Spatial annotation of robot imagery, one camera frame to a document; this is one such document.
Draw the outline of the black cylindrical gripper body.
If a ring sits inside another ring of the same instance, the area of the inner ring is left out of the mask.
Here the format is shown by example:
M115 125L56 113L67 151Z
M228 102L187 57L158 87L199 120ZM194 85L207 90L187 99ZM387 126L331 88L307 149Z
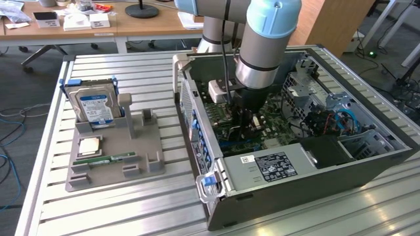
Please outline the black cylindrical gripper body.
M266 104L270 94L270 89L252 89L248 87L231 90L228 95L231 97L231 111L247 110L258 113Z

